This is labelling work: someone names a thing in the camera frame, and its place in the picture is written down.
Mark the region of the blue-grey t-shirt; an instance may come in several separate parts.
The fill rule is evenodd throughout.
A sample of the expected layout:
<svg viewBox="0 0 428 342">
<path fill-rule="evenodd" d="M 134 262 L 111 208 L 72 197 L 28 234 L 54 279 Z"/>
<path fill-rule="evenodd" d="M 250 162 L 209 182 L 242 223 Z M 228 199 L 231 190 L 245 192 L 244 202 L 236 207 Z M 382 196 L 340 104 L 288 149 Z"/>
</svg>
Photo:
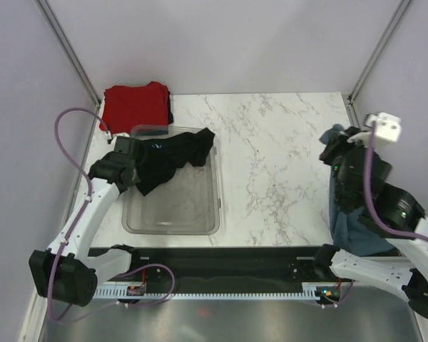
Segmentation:
<svg viewBox="0 0 428 342">
<path fill-rule="evenodd" d="M 337 138 L 341 133 L 346 131 L 346 128 L 340 124 L 334 124 L 331 128 L 326 130 L 319 138 L 319 141 L 325 146 L 324 150 L 320 155 L 325 153 L 332 138 Z M 355 176 L 359 179 L 358 185 L 360 186 L 360 204 L 364 204 L 365 196 L 363 194 L 363 174 L 365 168 L 365 156 L 364 152 L 360 157 L 360 169 Z M 344 213 L 335 201 L 335 166 L 330 166 L 330 180 L 329 180 L 329 228 L 330 234 L 333 240 L 333 244 L 345 249 L 349 253 L 357 255 L 359 257 L 370 257 L 370 256 L 392 256 L 397 254 L 397 249 L 381 238 L 379 235 L 368 230 L 368 228 L 359 222 L 359 217 L 364 209 L 363 206 L 358 207 L 350 213 Z"/>
</svg>

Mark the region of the clear plastic bin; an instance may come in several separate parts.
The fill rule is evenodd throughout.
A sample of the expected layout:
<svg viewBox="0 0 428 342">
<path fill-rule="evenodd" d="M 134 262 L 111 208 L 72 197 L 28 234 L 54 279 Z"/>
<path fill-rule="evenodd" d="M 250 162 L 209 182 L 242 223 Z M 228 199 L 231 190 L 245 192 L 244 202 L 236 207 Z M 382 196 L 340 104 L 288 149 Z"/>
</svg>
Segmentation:
<svg viewBox="0 0 428 342">
<path fill-rule="evenodd" d="M 132 138 L 170 138 L 204 128 L 139 125 Z M 215 138 L 206 164 L 186 164 L 167 183 L 143 196 L 136 186 L 124 195 L 122 225 L 131 234 L 211 235 L 220 226 Z"/>
</svg>

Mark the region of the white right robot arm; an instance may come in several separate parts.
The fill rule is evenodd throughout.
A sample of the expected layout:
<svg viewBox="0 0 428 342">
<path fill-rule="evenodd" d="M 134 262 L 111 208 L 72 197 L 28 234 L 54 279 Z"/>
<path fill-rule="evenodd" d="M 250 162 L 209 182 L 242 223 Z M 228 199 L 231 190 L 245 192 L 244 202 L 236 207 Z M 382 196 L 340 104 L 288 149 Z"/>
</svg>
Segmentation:
<svg viewBox="0 0 428 342">
<path fill-rule="evenodd" d="M 386 182 L 392 166 L 353 140 L 360 132 L 334 125 L 320 137 L 333 243 L 316 253 L 313 274 L 389 292 L 428 319 L 428 216 L 410 193 Z"/>
</svg>

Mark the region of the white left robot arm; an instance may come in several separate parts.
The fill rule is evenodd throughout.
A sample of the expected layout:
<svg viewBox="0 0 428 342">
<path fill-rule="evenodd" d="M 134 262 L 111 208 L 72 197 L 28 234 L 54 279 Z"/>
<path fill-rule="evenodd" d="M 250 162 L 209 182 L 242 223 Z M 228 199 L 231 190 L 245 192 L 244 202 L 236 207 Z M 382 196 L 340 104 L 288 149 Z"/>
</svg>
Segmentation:
<svg viewBox="0 0 428 342">
<path fill-rule="evenodd" d="M 141 275 L 142 263 L 129 247 L 113 246 L 99 256 L 88 253 L 112 204 L 140 181 L 138 168 L 147 156 L 142 141 L 118 136 L 114 149 L 92 164 L 82 203 L 47 249 L 29 258 L 39 296 L 86 306 L 97 287 L 116 275 L 127 280 Z"/>
</svg>

